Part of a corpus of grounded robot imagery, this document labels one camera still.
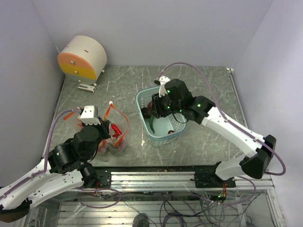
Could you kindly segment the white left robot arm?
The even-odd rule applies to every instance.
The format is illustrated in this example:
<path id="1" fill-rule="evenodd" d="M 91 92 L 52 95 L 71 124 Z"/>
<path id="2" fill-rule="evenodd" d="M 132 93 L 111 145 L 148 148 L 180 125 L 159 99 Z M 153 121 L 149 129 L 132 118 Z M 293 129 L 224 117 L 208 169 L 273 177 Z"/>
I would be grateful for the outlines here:
<path id="1" fill-rule="evenodd" d="M 97 173 L 89 161 L 102 140 L 108 139 L 108 120 L 85 125 L 73 138 L 55 146 L 40 163 L 21 179 L 0 190 L 1 221 L 12 222 L 30 209 L 75 187 L 91 188 Z"/>

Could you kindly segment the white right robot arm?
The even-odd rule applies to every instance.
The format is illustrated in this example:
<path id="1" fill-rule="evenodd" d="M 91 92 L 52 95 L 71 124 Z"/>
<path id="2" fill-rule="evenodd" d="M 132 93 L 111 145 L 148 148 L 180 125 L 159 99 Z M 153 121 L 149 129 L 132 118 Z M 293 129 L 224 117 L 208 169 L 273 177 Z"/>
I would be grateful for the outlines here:
<path id="1" fill-rule="evenodd" d="M 152 95 L 151 115 L 156 118 L 181 114 L 187 121 L 194 121 L 214 130 L 237 146 L 243 155 L 222 161 L 209 175 L 209 183 L 221 186 L 225 180 L 239 175 L 261 179 L 273 158 L 276 138 L 262 136 L 244 127 L 205 96 L 193 96 L 184 81 L 162 76 L 156 82 L 160 88 Z"/>

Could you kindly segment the clear zip bag orange zipper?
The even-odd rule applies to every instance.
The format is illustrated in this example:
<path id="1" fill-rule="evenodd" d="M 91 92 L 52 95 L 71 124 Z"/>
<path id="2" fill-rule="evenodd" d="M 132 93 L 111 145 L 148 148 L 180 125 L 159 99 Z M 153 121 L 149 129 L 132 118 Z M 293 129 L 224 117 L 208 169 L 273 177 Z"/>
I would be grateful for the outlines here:
<path id="1" fill-rule="evenodd" d="M 77 158 L 92 159 L 99 144 L 108 138 L 109 121 L 97 116 L 95 106 L 86 106 L 67 114 L 63 120 L 72 126 L 76 133 L 66 140 Z"/>

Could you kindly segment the light blue plastic basket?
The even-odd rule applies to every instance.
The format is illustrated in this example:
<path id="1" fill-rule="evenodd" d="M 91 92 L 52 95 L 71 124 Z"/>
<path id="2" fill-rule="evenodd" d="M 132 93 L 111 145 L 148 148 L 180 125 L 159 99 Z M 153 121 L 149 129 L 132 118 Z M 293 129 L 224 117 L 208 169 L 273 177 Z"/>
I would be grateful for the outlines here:
<path id="1" fill-rule="evenodd" d="M 153 126 L 155 133 L 152 133 L 149 126 L 149 119 L 144 119 L 141 113 L 143 107 L 147 107 L 149 102 L 152 101 L 151 96 L 158 93 L 158 87 L 149 87 L 140 90 L 135 96 L 135 103 L 139 118 L 143 125 L 143 129 L 153 147 L 158 147 L 174 142 L 181 134 L 186 131 L 186 119 L 181 114 L 169 115 L 167 117 L 155 118 Z M 169 130 L 174 130 L 172 134 L 168 134 Z"/>

